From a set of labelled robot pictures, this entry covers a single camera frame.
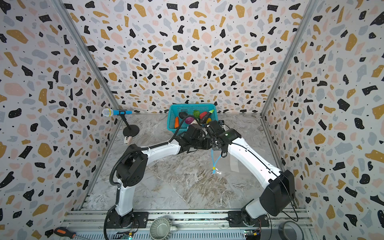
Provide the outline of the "red toy pepper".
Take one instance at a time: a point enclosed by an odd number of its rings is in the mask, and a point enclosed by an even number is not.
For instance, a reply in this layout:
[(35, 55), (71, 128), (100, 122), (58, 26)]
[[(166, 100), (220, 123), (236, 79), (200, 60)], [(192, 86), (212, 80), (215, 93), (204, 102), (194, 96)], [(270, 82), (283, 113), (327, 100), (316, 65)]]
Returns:
[(199, 118), (200, 119), (203, 119), (204, 118), (204, 116), (207, 114), (208, 112), (202, 112), (202, 113), (200, 113), (200, 116), (199, 116)]

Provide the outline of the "teal plastic basket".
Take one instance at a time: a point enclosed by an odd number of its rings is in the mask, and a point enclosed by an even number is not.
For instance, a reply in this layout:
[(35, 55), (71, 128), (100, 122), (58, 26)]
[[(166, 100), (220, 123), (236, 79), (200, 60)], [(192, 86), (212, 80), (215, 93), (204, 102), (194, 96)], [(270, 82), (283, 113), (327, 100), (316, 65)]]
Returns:
[(189, 126), (188, 121), (186, 120), (182, 124), (183, 117), (185, 116), (197, 116), (194, 115), (194, 112), (198, 111), (200, 114), (203, 112), (213, 112), (210, 116), (212, 121), (218, 121), (219, 117), (217, 114), (216, 106), (213, 104), (175, 104), (171, 105), (168, 111), (168, 120), (167, 120), (167, 128), (172, 133), (175, 133), (177, 128), (175, 125), (175, 119), (179, 119), (179, 127), (180, 130), (178, 134), (185, 132)]

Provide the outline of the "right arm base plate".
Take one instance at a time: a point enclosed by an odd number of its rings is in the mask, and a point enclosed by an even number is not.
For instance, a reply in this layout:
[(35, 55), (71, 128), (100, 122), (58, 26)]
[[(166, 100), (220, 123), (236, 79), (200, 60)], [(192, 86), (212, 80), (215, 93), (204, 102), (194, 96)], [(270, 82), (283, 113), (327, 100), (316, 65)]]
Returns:
[(259, 228), (269, 227), (269, 219), (267, 215), (262, 215), (257, 219), (251, 218), (246, 211), (228, 211), (226, 220), (229, 222), (231, 228), (235, 227), (248, 227)]

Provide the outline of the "aluminium rail frame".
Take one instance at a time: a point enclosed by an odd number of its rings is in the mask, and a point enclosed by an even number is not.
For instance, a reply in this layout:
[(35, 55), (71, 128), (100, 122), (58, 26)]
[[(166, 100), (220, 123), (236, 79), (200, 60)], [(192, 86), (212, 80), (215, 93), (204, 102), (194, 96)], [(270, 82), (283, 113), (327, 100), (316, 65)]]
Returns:
[(279, 225), (286, 221), (297, 223), (304, 232), (305, 240), (316, 240), (315, 230), (304, 209), (287, 208), (276, 217), (268, 216), (270, 226), (259, 228), (231, 228), (226, 220), (228, 211), (224, 210), (138, 210), (149, 212), (145, 229), (105, 229), (107, 211), (70, 211), (62, 227), (75, 232), (88, 240), (150, 240), (150, 226), (159, 217), (170, 219), (178, 231), (172, 233), (170, 240), (281, 240)]

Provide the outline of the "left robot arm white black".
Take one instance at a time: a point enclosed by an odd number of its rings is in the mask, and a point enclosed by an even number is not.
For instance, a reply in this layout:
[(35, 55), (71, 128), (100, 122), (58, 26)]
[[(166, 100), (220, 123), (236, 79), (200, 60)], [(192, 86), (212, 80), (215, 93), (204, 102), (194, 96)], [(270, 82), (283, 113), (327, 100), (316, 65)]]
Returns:
[(211, 148), (211, 138), (196, 124), (160, 144), (149, 147), (130, 145), (110, 173), (110, 184), (117, 187), (116, 214), (120, 217), (132, 214), (135, 186), (143, 179), (148, 164), (168, 156)]

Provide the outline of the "purple toy onion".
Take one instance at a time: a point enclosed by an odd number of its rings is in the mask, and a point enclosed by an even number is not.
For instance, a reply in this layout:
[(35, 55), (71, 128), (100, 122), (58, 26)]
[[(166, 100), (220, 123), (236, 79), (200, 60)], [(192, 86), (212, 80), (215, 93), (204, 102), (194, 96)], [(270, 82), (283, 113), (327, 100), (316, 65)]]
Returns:
[(186, 118), (186, 120), (185, 120), (185, 123), (187, 124), (187, 125), (190, 125), (191, 123), (193, 123), (194, 122), (194, 118), (193, 117), (187, 117)]

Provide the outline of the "grey tape roll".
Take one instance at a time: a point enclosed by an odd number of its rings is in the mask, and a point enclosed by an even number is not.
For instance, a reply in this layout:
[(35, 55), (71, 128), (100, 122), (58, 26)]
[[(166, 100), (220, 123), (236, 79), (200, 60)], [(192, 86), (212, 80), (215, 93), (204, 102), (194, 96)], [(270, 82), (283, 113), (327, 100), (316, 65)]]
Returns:
[(282, 240), (304, 240), (303, 229), (293, 221), (281, 223), (278, 228), (279, 236)]

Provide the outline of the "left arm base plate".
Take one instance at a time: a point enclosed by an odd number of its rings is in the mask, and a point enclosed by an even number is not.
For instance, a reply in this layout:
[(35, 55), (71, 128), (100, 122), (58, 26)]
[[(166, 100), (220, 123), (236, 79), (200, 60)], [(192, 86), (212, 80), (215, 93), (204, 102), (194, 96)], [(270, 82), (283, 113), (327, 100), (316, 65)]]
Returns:
[(149, 219), (149, 212), (135, 212), (120, 216), (115, 210), (107, 214), (105, 229), (145, 229)]

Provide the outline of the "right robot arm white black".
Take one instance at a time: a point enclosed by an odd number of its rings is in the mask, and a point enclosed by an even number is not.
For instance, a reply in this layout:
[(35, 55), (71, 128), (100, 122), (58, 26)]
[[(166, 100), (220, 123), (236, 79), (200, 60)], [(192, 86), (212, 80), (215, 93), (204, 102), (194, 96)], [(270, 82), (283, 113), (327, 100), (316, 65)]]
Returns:
[(252, 219), (269, 214), (276, 217), (284, 208), (293, 204), (295, 196), (294, 175), (282, 171), (259, 155), (234, 129), (224, 130), (219, 122), (206, 125), (213, 146), (222, 154), (238, 159), (256, 177), (264, 189), (261, 196), (245, 206), (246, 215)]

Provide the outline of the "green toy leaf vegetable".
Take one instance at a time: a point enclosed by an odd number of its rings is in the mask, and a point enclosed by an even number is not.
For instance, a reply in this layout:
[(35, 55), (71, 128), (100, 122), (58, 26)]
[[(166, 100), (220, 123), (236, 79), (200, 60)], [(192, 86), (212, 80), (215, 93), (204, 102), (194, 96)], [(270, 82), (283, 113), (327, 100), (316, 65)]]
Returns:
[(193, 116), (194, 116), (195, 118), (199, 119), (199, 118), (200, 118), (200, 111), (198, 111), (198, 110), (194, 110), (194, 111), (193, 111)]

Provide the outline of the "orange handled screwdriver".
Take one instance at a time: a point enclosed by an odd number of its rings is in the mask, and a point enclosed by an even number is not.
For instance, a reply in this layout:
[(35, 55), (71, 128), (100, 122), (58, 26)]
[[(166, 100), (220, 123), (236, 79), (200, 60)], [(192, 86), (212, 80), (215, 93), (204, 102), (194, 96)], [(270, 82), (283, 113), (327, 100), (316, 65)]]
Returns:
[(64, 227), (59, 227), (54, 230), (54, 234), (60, 237), (67, 237), (69, 239), (80, 239), (80, 240), (88, 240), (87, 238), (83, 238), (78, 236), (75, 232), (72, 232)]

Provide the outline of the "orange toy carrot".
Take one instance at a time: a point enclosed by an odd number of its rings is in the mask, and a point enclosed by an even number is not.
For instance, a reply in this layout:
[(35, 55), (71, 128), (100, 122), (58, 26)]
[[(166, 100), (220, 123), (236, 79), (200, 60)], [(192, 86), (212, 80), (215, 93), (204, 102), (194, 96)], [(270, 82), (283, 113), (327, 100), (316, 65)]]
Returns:
[(177, 129), (180, 126), (179, 117), (175, 117), (174, 128)]

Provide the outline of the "black toy avocado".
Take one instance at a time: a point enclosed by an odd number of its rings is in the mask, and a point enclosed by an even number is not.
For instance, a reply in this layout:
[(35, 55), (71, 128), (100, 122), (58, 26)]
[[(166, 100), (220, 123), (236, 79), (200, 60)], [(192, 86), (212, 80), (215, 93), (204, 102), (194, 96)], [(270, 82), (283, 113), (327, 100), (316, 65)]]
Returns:
[(179, 112), (178, 116), (180, 119), (184, 119), (188, 116), (188, 114), (186, 112)]

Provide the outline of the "clear zip top bag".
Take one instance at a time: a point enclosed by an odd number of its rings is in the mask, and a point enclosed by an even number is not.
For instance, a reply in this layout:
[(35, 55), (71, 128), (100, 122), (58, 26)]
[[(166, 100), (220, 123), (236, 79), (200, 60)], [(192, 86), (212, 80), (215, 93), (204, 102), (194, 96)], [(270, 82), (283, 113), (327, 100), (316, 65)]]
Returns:
[(222, 187), (222, 208), (240, 209), (263, 193), (264, 188), (254, 174), (234, 156), (222, 158), (220, 151), (211, 151), (210, 159), (216, 164), (216, 176), (227, 181)]

